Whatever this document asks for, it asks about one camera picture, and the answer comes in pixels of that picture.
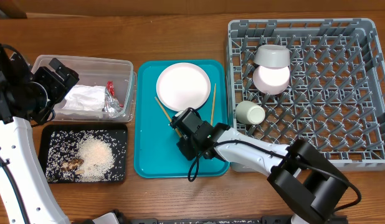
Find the red silver foil wrapper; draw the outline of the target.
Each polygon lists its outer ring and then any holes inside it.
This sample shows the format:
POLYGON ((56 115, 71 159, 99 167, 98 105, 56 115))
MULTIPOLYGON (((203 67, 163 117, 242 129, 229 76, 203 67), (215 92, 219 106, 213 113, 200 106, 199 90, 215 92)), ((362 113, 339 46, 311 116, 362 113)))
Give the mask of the red silver foil wrapper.
POLYGON ((108 113, 120 113, 123 109, 123 105, 115 97, 115 89, 112 81, 108 81, 105 89, 105 104, 104 112, 108 113))

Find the white plastic cup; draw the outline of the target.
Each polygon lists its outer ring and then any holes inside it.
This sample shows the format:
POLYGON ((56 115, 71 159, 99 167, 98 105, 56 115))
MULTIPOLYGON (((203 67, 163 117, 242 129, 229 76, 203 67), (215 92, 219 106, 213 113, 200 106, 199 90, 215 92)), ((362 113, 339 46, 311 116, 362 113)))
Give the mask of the white plastic cup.
POLYGON ((260 124, 265 119, 265 110, 251 101, 242 101, 235 108, 235 118, 243 124, 260 124))

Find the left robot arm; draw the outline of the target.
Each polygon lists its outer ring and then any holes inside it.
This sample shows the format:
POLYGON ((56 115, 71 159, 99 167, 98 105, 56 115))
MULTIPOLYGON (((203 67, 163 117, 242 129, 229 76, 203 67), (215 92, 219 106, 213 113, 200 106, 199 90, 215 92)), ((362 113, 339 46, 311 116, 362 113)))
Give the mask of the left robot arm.
POLYGON ((0 196, 10 223, 69 223, 39 164, 32 125, 55 116, 79 81, 78 74, 53 58, 32 72, 12 46, 0 44, 0 196))

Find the grey round bowl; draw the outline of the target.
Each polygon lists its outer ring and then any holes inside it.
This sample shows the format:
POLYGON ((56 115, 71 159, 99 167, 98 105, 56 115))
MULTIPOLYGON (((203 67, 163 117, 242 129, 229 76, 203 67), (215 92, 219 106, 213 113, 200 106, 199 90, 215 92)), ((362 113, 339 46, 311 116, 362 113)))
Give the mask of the grey round bowl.
POLYGON ((288 67, 290 51, 282 45, 262 45, 257 49, 253 62, 263 67, 288 67))

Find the wooden chopstick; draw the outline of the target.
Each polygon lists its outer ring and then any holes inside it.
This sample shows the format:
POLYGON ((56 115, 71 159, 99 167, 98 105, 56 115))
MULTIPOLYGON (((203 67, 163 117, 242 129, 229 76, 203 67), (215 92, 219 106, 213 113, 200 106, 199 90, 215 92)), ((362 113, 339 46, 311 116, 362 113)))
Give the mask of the wooden chopstick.
MULTIPOLYGON (((168 121, 171 122, 171 117, 169 116, 168 112, 165 110, 164 106, 162 105, 162 103, 160 102, 160 100, 158 99, 157 96, 154 97, 156 102, 158 103, 159 107, 162 109, 163 113, 165 114, 165 116, 167 117, 168 121)), ((177 133, 177 135, 179 136, 179 138, 182 137, 181 133, 179 132, 179 130, 176 128, 174 129, 175 132, 177 133)))
POLYGON ((213 122, 214 122, 214 111, 215 111, 215 106, 216 106, 216 92, 217 92, 217 84, 215 83, 213 96, 212 96, 212 109, 211 109, 211 122, 210 122, 211 125, 213 125, 213 122))

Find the pink round plate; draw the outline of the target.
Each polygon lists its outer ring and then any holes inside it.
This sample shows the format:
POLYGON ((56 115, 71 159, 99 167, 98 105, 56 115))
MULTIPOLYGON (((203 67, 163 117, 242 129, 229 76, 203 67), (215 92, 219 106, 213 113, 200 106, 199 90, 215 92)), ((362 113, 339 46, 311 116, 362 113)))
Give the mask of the pink round plate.
POLYGON ((175 63, 165 68, 156 82, 156 94, 173 111, 200 108, 209 98, 211 81, 198 65, 175 63))

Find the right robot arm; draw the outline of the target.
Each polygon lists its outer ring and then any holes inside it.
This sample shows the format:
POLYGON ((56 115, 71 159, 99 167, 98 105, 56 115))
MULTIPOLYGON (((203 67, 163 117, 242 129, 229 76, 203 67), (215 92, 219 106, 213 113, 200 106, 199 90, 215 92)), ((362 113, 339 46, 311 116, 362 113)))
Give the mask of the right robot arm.
POLYGON ((212 126, 193 108, 178 112, 169 125, 181 133, 177 146, 192 161, 189 181, 197 177, 200 158, 246 166, 266 176, 294 212, 289 223, 346 223, 336 212, 361 201, 358 188, 302 139, 291 145, 264 142, 224 123, 212 126))

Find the white napkin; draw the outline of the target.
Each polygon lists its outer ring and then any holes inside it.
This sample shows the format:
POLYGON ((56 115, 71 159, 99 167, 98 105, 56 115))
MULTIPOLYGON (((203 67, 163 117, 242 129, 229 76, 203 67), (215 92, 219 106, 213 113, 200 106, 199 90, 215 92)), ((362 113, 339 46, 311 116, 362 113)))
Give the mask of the white napkin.
POLYGON ((105 86, 75 85, 65 96, 63 110, 102 111, 105 86))

